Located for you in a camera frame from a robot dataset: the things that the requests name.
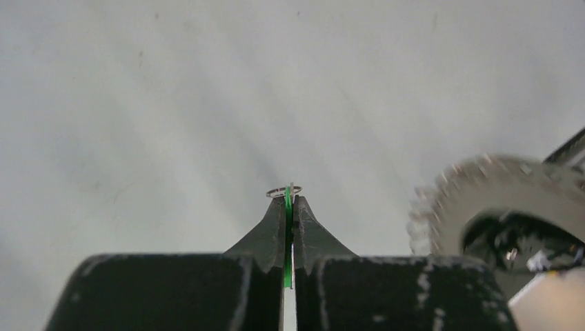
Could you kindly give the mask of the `large metal keyring disc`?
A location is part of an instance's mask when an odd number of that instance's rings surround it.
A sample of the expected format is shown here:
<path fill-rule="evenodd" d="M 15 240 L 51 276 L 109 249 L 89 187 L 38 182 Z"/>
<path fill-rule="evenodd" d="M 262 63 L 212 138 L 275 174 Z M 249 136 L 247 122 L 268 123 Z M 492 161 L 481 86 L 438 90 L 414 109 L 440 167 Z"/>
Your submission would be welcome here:
<path fill-rule="evenodd" d="M 534 276 L 539 251 L 559 269 L 584 247 L 584 175 L 510 155 L 467 159 L 416 190 L 407 225 L 418 256 L 481 259 L 511 298 Z"/>

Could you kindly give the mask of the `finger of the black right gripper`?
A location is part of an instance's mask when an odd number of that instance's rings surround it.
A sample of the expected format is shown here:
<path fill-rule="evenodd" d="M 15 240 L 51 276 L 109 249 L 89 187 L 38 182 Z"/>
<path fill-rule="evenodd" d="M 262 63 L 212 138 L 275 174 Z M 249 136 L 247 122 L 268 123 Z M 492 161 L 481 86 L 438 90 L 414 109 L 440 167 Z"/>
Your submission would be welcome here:
<path fill-rule="evenodd" d="M 544 163 L 566 165 L 584 151 L 584 128 L 544 159 Z"/>

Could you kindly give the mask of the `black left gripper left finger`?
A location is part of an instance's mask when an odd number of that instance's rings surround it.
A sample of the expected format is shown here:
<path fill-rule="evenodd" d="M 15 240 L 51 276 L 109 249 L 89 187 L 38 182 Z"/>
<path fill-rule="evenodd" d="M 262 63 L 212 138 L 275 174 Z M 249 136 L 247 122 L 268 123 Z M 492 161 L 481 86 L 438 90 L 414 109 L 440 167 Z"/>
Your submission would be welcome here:
<path fill-rule="evenodd" d="M 286 202 L 219 254 L 100 254 L 71 274 L 48 330 L 281 330 Z"/>

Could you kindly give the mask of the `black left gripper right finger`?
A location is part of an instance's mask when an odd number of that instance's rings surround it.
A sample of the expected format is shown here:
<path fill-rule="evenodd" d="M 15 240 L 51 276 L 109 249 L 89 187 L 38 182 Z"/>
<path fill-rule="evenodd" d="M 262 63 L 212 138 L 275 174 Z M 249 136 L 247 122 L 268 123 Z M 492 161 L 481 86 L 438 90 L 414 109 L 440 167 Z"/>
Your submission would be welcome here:
<path fill-rule="evenodd" d="M 292 211 L 299 330 L 516 330 L 491 271 L 466 257 L 360 257 Z"/>

